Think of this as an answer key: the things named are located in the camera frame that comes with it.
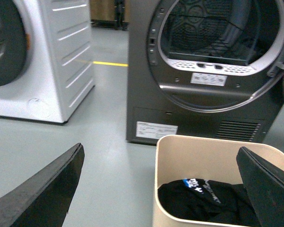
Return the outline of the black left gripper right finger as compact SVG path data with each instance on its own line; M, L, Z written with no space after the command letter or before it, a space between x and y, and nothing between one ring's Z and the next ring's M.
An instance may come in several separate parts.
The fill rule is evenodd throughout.
M243 185L263 227L284 227L284 170L241 147L236 156Z

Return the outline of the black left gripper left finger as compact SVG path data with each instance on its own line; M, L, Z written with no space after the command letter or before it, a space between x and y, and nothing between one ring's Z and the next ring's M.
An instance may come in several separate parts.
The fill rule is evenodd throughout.
M75 144L0 198L0 227L61 227L79 184L85 153Z

